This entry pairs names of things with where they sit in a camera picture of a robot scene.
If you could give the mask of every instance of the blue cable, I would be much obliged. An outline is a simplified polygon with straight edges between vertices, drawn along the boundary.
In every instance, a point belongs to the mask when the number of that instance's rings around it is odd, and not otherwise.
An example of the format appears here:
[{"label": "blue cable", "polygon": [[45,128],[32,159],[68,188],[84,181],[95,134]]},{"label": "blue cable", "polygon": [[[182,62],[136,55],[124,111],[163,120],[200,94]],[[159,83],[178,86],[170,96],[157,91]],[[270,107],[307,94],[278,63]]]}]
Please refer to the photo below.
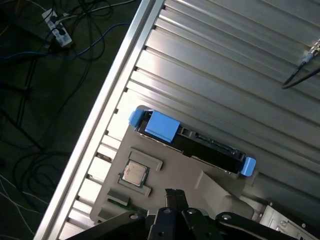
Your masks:
[{"label": "blue cable", "polygon": [[90,48],[92,48],[94,45],[96,45],[99,41],[101,41],[105,35],[107,35],[107,33],[109,33],[113,28],[118,27],[118,26],[123,26],[123,25],[130,25],[129,22],[121,22],[121,23],[117,23],[111,27],[109,27],[100,38],[98,38],[94,43],[92,43],[89,47],[87,47],[85,50],[77,53],[77,54],[73,54],[73,55],[58,55],[58,54],[50,54],[50,53],[45,53],[45,52],[37,52],[37,51],[22,51],[22,52],[18,52],[6,57],[0,57],[1,60],[8,60],[11,58],[15,58],[17,56],[22,56],[22,55],[28,55],[28,54],[32,54],[32,55],[42,55],[42,56],[51,56],[51,57],[55,57],[55,58],[61,58],[61,59],[72,59],[75,58],[77,56],[81,56],[82,54],[85,54],[86,52],[88,52],[90,50]]}]

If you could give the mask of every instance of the bolt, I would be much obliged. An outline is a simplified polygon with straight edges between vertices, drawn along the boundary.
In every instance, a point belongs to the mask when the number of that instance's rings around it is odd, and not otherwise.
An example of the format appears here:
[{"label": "bolt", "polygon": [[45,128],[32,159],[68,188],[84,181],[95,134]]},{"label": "bolt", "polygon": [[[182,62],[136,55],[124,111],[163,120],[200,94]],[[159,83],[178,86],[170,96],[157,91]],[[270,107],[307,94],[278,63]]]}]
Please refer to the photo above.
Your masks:
[{"label": "bolt", "polygon": [[225,214],[225,215],[222,215],[222,218],[223,218],[224,220],[230,220],[230,219],[231,219],[231,216]]},{"label": "bolt", "polygon": [[188,211],[186,211],[188,214],[195,214],[197,211],[194,209],[189,209]]},{"label": "bolt", "polygon": [[137,219],[137,218],[138,218],[138,215],[137,215],[137,214],[132,214],[132,215],[130,215],[130,218],[131,218],[131,219]]},{"label": "bolt", "polygon": [[284,227],[287,226],[287,222],[286,222],[286,221],[281,221],[280,224],[281,224],[282,226],[284,226]]},{"label": "bolt", "polygon": [[167,208],[167,209],[163,210],[163,213],[169,214],[169,213],[171,213],[171,210],[169,208]]}]

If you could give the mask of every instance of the white cable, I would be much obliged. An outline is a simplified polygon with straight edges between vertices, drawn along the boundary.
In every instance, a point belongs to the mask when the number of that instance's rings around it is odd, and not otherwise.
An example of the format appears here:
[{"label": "white cable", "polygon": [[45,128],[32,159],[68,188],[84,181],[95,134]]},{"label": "white cable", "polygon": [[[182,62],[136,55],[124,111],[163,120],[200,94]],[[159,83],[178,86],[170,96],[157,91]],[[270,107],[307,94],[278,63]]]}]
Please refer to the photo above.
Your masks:
[{"label": "white cable", "polygon": [[[6,178],[5,178],[4,176],[2,176],[1,174],[0,174],[0,178],[3,178],[3,180],[5,180],[8,184],[10,184],[10,185],[11,185],[12,187],[14,187],[15,189],[17,188],[12,182],[10,182],[8,179],[6,179]],[[2,184],[1,179],[0,179],[0,183],[1,183],[2,187],[3,187],[3,189],[4,189],[4,192],[8,195],[8,193],[6,192],[5,187],[4,187],[3,184]],[[48,202],[40,199],[39,197],[37,197],[37,196],[35,196],[35,195],[32,195],[31,193],[28,193],[28,192],[26,192],[26,191],[23,191],[23,193],[26,194],[26,195],[29,195],[29,196],[37,199],[37,200],[39,200],[40,202],[43,202],[44,204],[47,204],[47,205],[49,204]]]},{"label": "white cable", "polygon": [[28,230],[30,231],[30,233],[32,233],[32,235],[35,235],[35,233],[32,231],[32,229],[30,228],[30,226],[28,225],[25,217],[22,215],[20,208],[17,205],[14,205],[16,207],[16,209],[19,212],[20,217],[22,218],[22,221],[24,222],[25,226],[28,228]]},{"label": "white cable", "polygon": [[13,201],[10,197],[6,196],[5,194],[3,194],[2,192],[0,192],[0,195],[2,195],[3,197],[5,197],[6,199],[8,199],[11,203],[13,203],[14,205],[16,205],[17,207],[20,207],[24,210],[27,210],[27,211],[30,211],[30,212],[33,212],[33,213],[37,213],[39,214],[40,212],[38,211],[35,211],[35,210],[32,210],[32,209],[29,209],[29,208],[26,208],[18,203],[16,203],[15,201]]},{"label": "white cable", "polygon": [[2,235],[0,234],[0,238],[7,238],[7,239],[13,239],[13,240],[20,240],[19,238],[13,237],[13,236],[8,236],[8,235]]},{"label": "white cable", "polygon": [[[136,0],[129,0],[129,1],[124,1],[124,2],[119,2],[119,3],[111,4],[111,5],[108,5],[108,6],[101,6],[101,7],[98,7],[98,8],[96,8],[96,9],[93,9],[93,10],[89,11],[89,13],[94,13],[94,12],[97,12],[97,11],[100,11],[100,10],[103,10],[103,9],[107,9],[107,8],[112,8],[112,7],[115,7],[115,6],[120,6],[120,5],[124,5],[124,4],[133,3],[134,1],[136,1]],[[78,16],[79,16],[79,15],[77,15],[77,14],[75,14],[75,15],[70,14],[70,15],[68,15],[67,17],[60,19],[60,20],[58,21],[58,23],[56,23],[56,25],[59,24],[59,23],[61,23],[61,22],[63,22],[64,20],[73,19],[73,18],[76,18],[76,17],[78,17]]]},{"label": "white cable", "polygon": [[[5,5],[5,4],[8,4],[8,3],[14,2],[14,1],[16,1],[16,0],[3,1],[3,2],[0,3],[0,5]],[[38,6],[38,7],[41,8],[43,11],[47,11],[47,10],[46,10],[43,6],[41,6],[39,3],[36,3],[36,2],[34,2],[34,1],[32,1],[32,0],[25,0],[25,1],[30,2],[30,3]]]},{"label": "white cable", "polygon": [[115,4],[111,4],[111,5],[108,5],[108,6],[102,6],[102,7],[98,7],[96,9],[93,9],[92,11],[90,11],[90,13],[94,13],[96,11],[100,11],[102,9],[107,9],[107,8],[110,8],[110,7],[115,7],[115,6],[119,6],[119,5],[123,5],[123,4],[129,4],[129,3],[132,3],[134,2],[135,0],[129,0],[129,1],[124,1],[124,2],[119,2],[119,3],[115,3]]},{"label": "white cable", "polygon": [[38,212],[37,212],[37,211],[34,211],[34,210],[31,210],[31,209],[28,209],[28,208],[25,208],[24,206],[21,206],[21,205],[15,203],[15,202],[12,201],[9,197],[7,197],[6,195],[4,195],[2,192],[0,192],[0,195],[2,195],[3,197],[5,197],[6,199],[8,199],[8,200],[16,207],[16,209],[18,210],[19,215],[20,215],[20,217],[22,218],[25,226],[28,228],[28,230],[29,230],[33,235],[35,235],[35,233],[34,233],[34,232],[32,231],[32,229],[29,227],[29,225],[28,225],[25,217],[24,217],[23,214],[21,213],[20,208],[23,208],[23,209],[28,210],[28,211],[31,211],[31,212],[36,212],[36,213],[38,213]]},{"label": "white cable", "polygon": [[1,184],[1,186],[2,186],[2,188],[3,188],[3,191],[5,192],[5,194],[9,197],[9,194],[8,194],[7,191],[6,191],[5,186],[2,184],[1,179],[0,179],[0,184]]}]

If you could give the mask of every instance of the blue tab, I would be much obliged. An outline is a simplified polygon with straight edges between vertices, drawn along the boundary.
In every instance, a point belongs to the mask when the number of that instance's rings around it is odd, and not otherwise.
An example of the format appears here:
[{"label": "blue tab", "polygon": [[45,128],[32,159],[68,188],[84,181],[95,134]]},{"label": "blue tab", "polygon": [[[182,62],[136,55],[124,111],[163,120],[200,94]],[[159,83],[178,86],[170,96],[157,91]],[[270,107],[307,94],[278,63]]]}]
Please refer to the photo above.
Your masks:
[{"label": "blue tab", "polygon": [[136,109],[133,111],[129,117],[129,124],[135,128],[138,127],[143,114],[144,111],[142,109]]},{"label": "blue tab", "polygon": [[153,111],[150,120],[145,127],[145,131],[171,143],[174,139],[179,125],[179,121],[158,111]]},{"label": "blue tab", "polygon": [[247,156],[244,161],[243,168],[241,170],[241,174],[246,177],[251,177],[254,173],[256,167],[256,160],[252,157]]}]

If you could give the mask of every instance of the metal fitting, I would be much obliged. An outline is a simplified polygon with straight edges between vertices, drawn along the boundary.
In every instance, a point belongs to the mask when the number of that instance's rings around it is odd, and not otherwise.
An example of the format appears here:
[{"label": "metal fitting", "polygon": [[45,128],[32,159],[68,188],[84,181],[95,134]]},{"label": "metal fitting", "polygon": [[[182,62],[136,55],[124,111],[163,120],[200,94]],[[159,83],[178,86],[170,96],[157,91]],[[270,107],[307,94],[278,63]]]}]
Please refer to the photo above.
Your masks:
[{"label": "metal fitting", "polygon": [[316,56],[320,52],[320,39],[311,47],[309,53]]}]

